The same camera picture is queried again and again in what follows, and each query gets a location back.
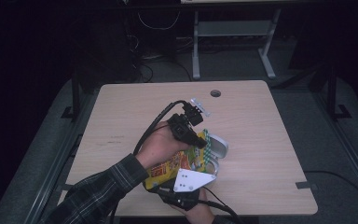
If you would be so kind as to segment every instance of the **hand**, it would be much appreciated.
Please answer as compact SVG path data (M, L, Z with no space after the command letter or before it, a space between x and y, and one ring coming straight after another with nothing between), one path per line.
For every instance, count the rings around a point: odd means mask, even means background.
M160 122L155 131L145 140L136 159L148 169L170 159L176 152L186 150L189 145L176 140L167 121Z
M205 189L200 189L200 196L199 199L202 201L208 201L206 197L206 191ZM183 215L186 216L187 220L191 224L211 224L214 220L214 215L211 211L211 208L203 203L197 204L192 209L185 211L182 208L176 207L174 205L170 204L170 207L178 210Z

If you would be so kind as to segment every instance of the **yellow object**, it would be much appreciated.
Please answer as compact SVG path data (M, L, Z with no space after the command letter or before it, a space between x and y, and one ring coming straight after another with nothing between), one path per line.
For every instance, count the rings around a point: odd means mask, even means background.
M204 132L198 133L197 136L205 140ZM176 178L179 168L205 172L204 148L191 147L186 151L177 152L168 161L148 169L149 177L145 181L146 189L152 189Z

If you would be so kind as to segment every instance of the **wooden table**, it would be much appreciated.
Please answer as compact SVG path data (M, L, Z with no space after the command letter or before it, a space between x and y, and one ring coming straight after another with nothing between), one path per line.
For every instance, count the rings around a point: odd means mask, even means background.
M220 97L210 92L221 91ZM239 215L310 215L318 207L264 81L115 84L102 87L67 179L73 185L133 152L154 118L171 102L197 98L212 115L206 128L229 143L212 191ZM172 113L182 113L181 106ZM209 199L216 201L212 195ZM216 214L226 213L213 210ZM181 216L139 185L117 216Z

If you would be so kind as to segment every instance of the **flannel shirt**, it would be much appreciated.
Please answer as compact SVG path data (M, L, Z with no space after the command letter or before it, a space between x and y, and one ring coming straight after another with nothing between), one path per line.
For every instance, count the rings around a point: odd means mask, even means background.
M147 171L130 154L109 169L73 185L65 200L39 223L104 223L118 202L147 178ZM228 223L232 222L219 216L213 221Z

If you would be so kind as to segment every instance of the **packaged snack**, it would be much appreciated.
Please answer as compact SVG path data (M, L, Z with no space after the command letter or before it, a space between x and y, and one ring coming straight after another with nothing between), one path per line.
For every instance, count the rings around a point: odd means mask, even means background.
M217 175L218 157L214 153L213 146L221 150L221 144L218 145L215 140L216 136L213 135L213 138L211 138L206 129L198 133L198 136L208 143L206 147L192 147L186 151L177 152L170 160L148 169L149 177L145 181L145 188L152 189L168 180L176 178L180 168ZM227 153L227 144L223 144L223 148L226 149Z

